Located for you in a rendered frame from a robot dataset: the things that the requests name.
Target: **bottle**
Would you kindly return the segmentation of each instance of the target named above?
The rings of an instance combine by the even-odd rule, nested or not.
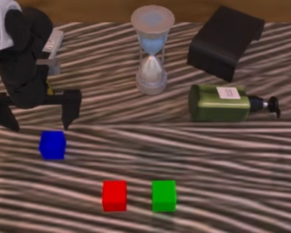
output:
[[[268,108],[277,118],[281,114],[276,97],[264,102],[257,96],[247,96],[244,87],[192,85],[188,102],[192,121],[245,121],[249,113],[264,108]]]

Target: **table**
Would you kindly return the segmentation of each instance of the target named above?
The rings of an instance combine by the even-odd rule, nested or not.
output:
[[[291,233],[291,24],[268,23],[234,82],[186,65],[201,24],[176,24],[166,45],[167,89],[135,87],[138,42],[130,24],[70,23],[54,89],[81,88],[81,117],[65,132],[64,161],[43,161],[42,130],[61,130],[58,106],[14,109],[20,133],[0,127],[0,233]],[[191,123],[194,83],[245,85],[279,97],[243,123]],[[4,91],[0,82],[0,91]],[[151,181],[176,180],[177,211],[152,213]],[[103,180],[128,182],[128,210],[104,213]]]

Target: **brown background edge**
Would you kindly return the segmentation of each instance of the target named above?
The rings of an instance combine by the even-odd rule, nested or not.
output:
[[[291,22],[291,0],[17,0],[44,11],[55,23],[130,22],[132,12],[144,5],[170,9],[176,22],[205,22],[225,5],[267,22]]]

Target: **remote control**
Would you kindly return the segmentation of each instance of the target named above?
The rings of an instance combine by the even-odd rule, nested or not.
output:
[[[64,38],[64,32],[57,30],[57,29],[53,29],[52,34],[50,35],[47,43],[45,44],[44,48],[43,48],[43,52],[45,53],[49,53],[49,57],[48,59],[54,59],[57,51],[63,41]]]

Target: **colored block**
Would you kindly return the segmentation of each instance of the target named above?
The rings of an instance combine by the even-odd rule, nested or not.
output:
[[[66,139],[62,131],[42,131],[39,151],[43,159],[65,158]]]
[[[173,212],[176,204],[176,181],[152,181],[152,211]]]
[[[102,185],[102,207],[106,212],[126,211],[126,181],[104,181]]]

